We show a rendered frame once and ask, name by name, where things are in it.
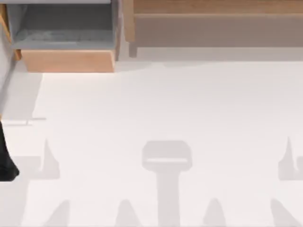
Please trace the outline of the pale wooden drawer front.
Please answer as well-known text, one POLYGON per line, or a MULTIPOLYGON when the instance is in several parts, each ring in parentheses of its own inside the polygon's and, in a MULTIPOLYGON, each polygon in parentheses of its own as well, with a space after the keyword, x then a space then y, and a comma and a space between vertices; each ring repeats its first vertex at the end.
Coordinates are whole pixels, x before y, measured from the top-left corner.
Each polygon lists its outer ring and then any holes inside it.
POLYGON ((114 72, 114 50, 22 50, 29 72, 97 73, 114 72))

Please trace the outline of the wooden open shelf unit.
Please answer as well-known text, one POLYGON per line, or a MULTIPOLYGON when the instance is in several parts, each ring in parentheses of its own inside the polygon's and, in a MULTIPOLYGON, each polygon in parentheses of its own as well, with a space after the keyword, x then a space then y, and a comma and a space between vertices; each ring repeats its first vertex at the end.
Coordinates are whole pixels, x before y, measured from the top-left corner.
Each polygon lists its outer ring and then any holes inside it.
POLYGON ((143 48, 303 47, 303 0, 121 0, 129 55, 143 48))

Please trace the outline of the pulled-out drawer grey inside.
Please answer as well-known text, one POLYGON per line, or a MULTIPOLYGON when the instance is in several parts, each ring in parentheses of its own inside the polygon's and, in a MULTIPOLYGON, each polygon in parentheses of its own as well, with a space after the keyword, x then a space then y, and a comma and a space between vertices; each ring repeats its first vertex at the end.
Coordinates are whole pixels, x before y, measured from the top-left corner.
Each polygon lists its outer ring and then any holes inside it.
POLYGON ((114 50, 119 0, 0 0, 15 59, 21 50, 114 50))

